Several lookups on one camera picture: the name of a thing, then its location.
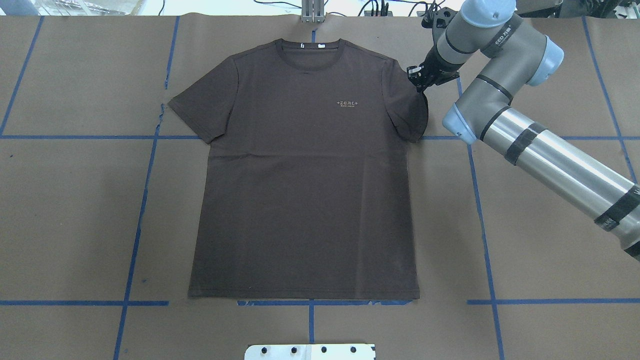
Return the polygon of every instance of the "shirt logo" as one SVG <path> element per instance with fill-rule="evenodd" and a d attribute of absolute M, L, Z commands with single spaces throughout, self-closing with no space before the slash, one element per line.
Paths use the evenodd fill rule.
<path fill-rule="evenodd" d="M 357 101 L 338 101 L 336 102 L 341 108 L 355 108 L 358 105 Z"/>

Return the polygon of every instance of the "robotic arm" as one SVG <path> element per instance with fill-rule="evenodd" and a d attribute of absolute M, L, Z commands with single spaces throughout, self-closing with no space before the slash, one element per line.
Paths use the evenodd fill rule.
<path fill-rule="evenodd" d="M 460 12 L 426 15 L 434 46 L 424 62 L 407 69 L 419 92 L 456 79 L 480 50 L 491 58 L 451 107 L 443 125 L 466 143 L 480 139 L 571 202 L 620 239 L 640 261 L 640 187 L 580 151 L 545 126 L 513 109 L 523 85 L 553 74 L 564 52 L 513 12 L 515 0 L 467 0 Z"/>

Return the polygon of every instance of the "dark gray t-shirt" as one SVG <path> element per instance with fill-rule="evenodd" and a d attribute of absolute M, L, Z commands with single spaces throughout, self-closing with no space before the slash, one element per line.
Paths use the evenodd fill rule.
<path fill-rule="evenodd" d="M 428 109 L 396 60 L 279 39 L 169 106 L 211 145 L 190 297 L 419 297 L 406 141 Z"/>

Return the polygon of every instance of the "light blue cap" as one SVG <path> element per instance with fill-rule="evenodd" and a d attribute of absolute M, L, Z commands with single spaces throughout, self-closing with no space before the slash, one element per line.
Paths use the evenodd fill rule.
<path fill-rule="evenodd" d="M 466 0 L 460 15 L 477 28 L 493 28 L 507 22 L 516 10 L 516 0 Z"/>
<path fill-rule="evenodd" d="M 547 47 L 545 48 L 545 54 L 542 56 L 542 61 L 540 61 L 540 66 L 538 66 L 531 79 L 527 81 L 527 84 L 538 86 L 544 83 L 549 76 L 556 72 L 563 59 L 564 51 L 547 37 Z"/>
<path fill-rule="evenodd" d="M 453 135 L 456 135 L 460 140 L 467 144 L 472 144 L 477 139 L 474 132 L 471 130 L 465 118 L 462 117 L 458 105 L 453 104 L 451 109 L 444 115 L 442 119 L 442 125 L 449 130 Z"/>

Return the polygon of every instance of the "shirt sleeve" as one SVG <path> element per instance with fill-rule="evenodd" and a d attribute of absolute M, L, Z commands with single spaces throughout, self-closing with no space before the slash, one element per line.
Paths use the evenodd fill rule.
<path fill-rule="evenodd" d="M 420 140 L 429 118 L 427 98 L 415 91 L 397 60 L 389 60 L 382 69 L 382 97 L 398 135 L 410 142 Z"/>
<path fill-rule="evenodd" d="M 231 57 L 169 101 L 169 106 L 205 143 L 224 135 L 238 88 Z"/>

